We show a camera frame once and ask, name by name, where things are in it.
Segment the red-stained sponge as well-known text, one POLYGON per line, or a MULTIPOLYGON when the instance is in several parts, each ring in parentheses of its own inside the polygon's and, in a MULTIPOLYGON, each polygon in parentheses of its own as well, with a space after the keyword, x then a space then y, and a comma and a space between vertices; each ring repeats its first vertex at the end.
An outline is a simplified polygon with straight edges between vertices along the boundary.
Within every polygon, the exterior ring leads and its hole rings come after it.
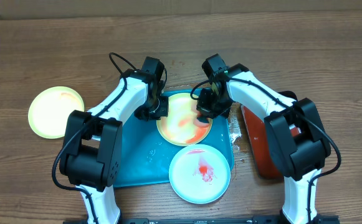
POLYGON ((199 128, 207 128, 211 125, 211 118, 207 118, 203 115, 198 115, 193 121, 193 124, 199 128))

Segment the yellow-green plate top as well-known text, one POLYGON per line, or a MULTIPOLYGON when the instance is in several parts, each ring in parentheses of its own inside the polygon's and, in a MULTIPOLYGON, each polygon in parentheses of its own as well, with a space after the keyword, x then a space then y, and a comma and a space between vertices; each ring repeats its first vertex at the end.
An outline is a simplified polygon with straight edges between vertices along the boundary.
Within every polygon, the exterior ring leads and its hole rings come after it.
POLYGON ((156 122, 161 136, 177 146, 188 146, 201 142, 210 132, 212 119, 208 123, 198 123, 200 113, 197 101, 190 93, 177 93, 168 97, 168 115, 156 122))

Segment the light blue plate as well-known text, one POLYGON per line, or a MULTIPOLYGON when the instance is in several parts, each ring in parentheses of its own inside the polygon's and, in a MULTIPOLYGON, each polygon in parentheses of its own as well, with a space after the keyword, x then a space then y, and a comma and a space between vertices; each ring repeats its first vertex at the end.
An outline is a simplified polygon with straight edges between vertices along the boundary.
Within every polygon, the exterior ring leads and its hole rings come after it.
POLYGON ((231 180, 224 155, 212 146, 194 144, 177 152, 169 165, 169 181, 183 200, 206 204, 219 199, 231 180))

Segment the yellow plate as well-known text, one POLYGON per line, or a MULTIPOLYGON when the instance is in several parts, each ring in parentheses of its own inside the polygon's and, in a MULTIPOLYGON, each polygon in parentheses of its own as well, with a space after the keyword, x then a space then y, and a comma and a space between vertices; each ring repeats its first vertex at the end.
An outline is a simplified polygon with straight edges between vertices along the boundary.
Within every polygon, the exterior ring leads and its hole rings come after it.
POLYGON ((69 114, 84 111, 82 97, 66 86, 54 86, 39 93, 32 101, 28 122, 38 136, 57 139, 65 135, 69 114))

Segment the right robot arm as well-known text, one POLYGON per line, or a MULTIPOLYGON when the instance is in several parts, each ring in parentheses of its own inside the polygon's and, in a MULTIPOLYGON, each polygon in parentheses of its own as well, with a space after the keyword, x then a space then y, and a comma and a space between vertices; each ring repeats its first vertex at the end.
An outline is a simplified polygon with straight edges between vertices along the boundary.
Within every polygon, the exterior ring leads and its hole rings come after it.
POLYGON ((270 159, 284 177, 283 222, 323 223, 315 191, 331 149, 314 102, 276 92, 242 64, 227 66, 218 54, 205 59, 202 69, 210 88, 196 98, 197 120, 206 124, 234 102, 250 110, 263 122, 270 159))

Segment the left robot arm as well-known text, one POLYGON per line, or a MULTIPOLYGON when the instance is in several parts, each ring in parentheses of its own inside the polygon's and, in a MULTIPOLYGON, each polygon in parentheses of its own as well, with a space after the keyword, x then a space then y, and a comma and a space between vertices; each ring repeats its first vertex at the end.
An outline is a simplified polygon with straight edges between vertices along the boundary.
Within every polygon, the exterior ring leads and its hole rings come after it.
POLYGON ((119 222, 113 184, 120 169, 123 125, 130 116, 149 121, 168 115, 168 97, 163 95, 167 78, 164 64, 147 57, 140 69, 132 65, 121 72, 118 86, 99 105, 69 115, 51 176, 58 188, 81 193, 88 214, 84 223, 119 222))

